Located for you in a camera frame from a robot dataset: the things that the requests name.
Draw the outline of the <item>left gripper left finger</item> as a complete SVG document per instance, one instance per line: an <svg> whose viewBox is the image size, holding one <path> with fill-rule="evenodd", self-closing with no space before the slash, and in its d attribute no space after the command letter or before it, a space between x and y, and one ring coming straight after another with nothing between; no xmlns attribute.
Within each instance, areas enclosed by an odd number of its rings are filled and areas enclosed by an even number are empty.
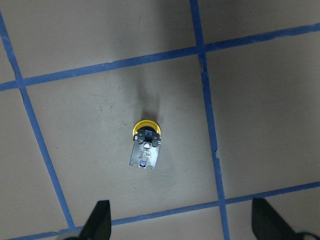
<svg viewBox="0 0 320 240"><path fill-rule="evenodd" d="M109 240L112 232L109 200L99 200L78 238L80 240Z"/></svg>

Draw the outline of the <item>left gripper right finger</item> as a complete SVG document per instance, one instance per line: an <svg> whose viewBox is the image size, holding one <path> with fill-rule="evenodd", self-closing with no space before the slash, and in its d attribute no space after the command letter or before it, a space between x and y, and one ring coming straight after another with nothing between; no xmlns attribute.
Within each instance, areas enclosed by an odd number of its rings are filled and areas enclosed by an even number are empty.
<svg viewBox="0 0 320 240"><path fill-rule="evenodd" d="M297 239L296 232L264 198L252 200L251 229L257 240Z"/></svg>

